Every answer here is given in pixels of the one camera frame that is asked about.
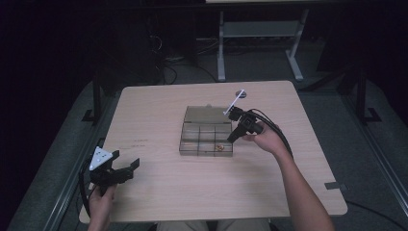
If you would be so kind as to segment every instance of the cable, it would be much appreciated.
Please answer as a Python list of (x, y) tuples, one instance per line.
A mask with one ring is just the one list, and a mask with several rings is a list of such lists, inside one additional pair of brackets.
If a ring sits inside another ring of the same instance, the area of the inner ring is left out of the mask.
[(357, 203), (352, 202), (352, 201), (349, 201), (349, 200), (346, 200), (345, 202), (348, 203), (348, 204), (351, 204), (351, 205), (353, 205), (353, 206), (359, 207), (359, 208), (361, 208), (361, 209), (368, 210), (368, 211), (370, 211), (370, 212), (372, 212), (372, 213), (374, 213), (374, 214), (376, 214), (376, 215), (378, 215), (378, 216), (380, 216), (380, 217), (382, 217), (382, 218), (385, 218), (387, 221), (389, 221), (389, 222), (393, 223), (394, 225), (398, 226), (401, 230), (408, 231), (404, 226), (402, 226), (401, 224), (399, 224), (398, 222), (396, 222), (394, 219), (392, 219), (392, 218), (390, 218), (390, 217), (387, 217), (387, 216), (385, 216), (385, 215), (383, 215), (383, 214), (381, 214), (381, 213), (379, 213), (379, 212), (376, 212), (375, 210), (373, 210), (373, 209), (371, 209), (371, 208), (368, 208), (368, 207), (366, 207), (366, 206), (357, 204)]
[(291, 154), (292, 158), (293, 158), (293, 153), (292, 153), (292, 149), (291, 146), (289, 145), (288, 140), (286, 139), (285, 135), (283, 134), (282, 130), (276, 126), (276, 124), (274, 124), (272, 122), (272, 120), (270, 120), (270, 118), (268, 118), (266, 115), (265, 117), (260, 116), (254, 112), (252, 112), (251, 110), (246, 112), (249, 115), (255, 116), (256, 118), (258, 118), (259, 120), (263, 121), (270, 129), (272, 129), (278, 136), (279, 138), (282, 140), (282, 142), (285, 144), (286, 149), (288, 149), (288, 152)]

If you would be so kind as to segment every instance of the gray floor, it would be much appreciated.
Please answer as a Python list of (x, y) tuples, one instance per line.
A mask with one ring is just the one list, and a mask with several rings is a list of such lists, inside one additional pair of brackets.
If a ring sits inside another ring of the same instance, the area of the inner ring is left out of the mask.
[[(305, 77), (303, 82), (298, 83), (293, 78), (284, 53), (287, 48), (285, 43), (273, 44), (262, 52), (253, 50), (240, 55), (226, 55), (226, 81), (290, 80), (297, 89), (306, 87), (326, 74), (316, 72), (322, 47), (321, 41), (304, 41), (300, 44), (297, 59)], [(183, 61), (170, 64), (178, 74), (174, 84), (214, 82), (206, 71), (180, 64), (184, 64)], [(214, 53), (199, 56), (199, 65), (217, 77)], [(169, 69), (166, 70), (168, 81), (173, 74)], [(390, 108), (382, 91), (371, 83), (368, 84), (367, 104), (375, 108), (383, 121), (362, 127), (349, 106), (353, 94), (344, 98), (335, 92), (339, 81), (335, 80), (315, 92), (300, 92), (299, 97), (337, 181), (347, 187), (343, 191), (344, 198), (367, 206), (408, 228), (407, 215), (395, 198), (395, 192), (386, 180), (367, 139), (367, 133), (372, 134), (378, 148), (406, 185), (408, 129)], [(66, 182), (70, 173), (75, 173), (75, 167), (81, 164), (77, 161), (81, 158), (79, 155), (90, 154), (98, 140), (106, 136), (119, 96), (120, 92), (116, 96), (103, 98), (104, 116), (97, 125), (92, 126), (89, 122), (81, 121), (85, 111), (91, 108), (91, 84), (83, 90), (15, 214), (10, 230), (87, 229), (85, 224), (78, 221), (78, 209), (81, 207), (78, 190), (75, 190), (75, 185)], [(63, 201), (69, 198), (69, 203), (64, 204)], [(62, 211), (66, 206), (66, 213), (60, 213), (64, 214), (63, 217), (50, 218), (53, 210), (59, 209), (58, 205), (63, 205)], [(351, 204), (348, 204), (346, 215), (333, 220), (338, 230), (398, 230), (385, 218)], [(274, 218), (271, 221), (280, 230), (293, 230), (289, 218)], [(114, 223), (111, 230), (147, 230), (150, 225)]]

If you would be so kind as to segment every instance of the tabletop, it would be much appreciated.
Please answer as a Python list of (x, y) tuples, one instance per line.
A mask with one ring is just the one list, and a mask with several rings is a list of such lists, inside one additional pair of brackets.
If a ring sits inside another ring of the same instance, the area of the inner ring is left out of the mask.
[[(104, 149), (120, 151), (113, 168), (140, 158), (135, 178), (117, 187), (111, 221), (289, 217), (282, 175), (273, 156), (238, 139), (232, 157), (181, 156), (188, 106), (258, 109), (278, 124), (305, 179), (332, 216), (347, 211), (318, 138), (289, 81), (131, 87), (123, 90)], [(80, 220), (88, 222), (84, 210)]]

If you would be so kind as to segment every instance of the dark background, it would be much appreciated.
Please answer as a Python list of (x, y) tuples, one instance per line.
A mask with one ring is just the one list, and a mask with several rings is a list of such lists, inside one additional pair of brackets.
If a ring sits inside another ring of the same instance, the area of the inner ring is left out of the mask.
[[(154, 85), (160, 81), (156, 66), (166, 52), (154, 54), (149, 36), (160, 36), (167, 52), (178, 50), (192, 62), (194, 38), (217, 36), (217, 12), (88, 11), (105, 3), (0, 3), (1, 230), (7, 228), (76, 97), (95, 75), (106, 93)], [(327, 40), (321, 70), (361, 62), (408, 123), (403, 94), (408, 87), (406, 13), (402, 2), (315, 8), (303, 39)], [(229, 14), (243, 15), (251, 17), (242, 11)]]

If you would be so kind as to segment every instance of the hand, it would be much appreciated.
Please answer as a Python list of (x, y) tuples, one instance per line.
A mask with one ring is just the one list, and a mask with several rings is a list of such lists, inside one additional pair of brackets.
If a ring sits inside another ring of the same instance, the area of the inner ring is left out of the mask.
[(89, 197), (90, 222), (88, 230), (108, 230), (116, 186), (110, 186), (103, 196), (101, 196), (100, 187), (95, 187)]
[(264, 130), (258, 135), (245, 135), (242, 137), (245, 141), (254, 141), (259, 147), (267, 152), (272, 153), (275, 157), (281, 154), (289, 154), (285, 144), (279, 136), (271, 130), (264, 122), (258, 122)]

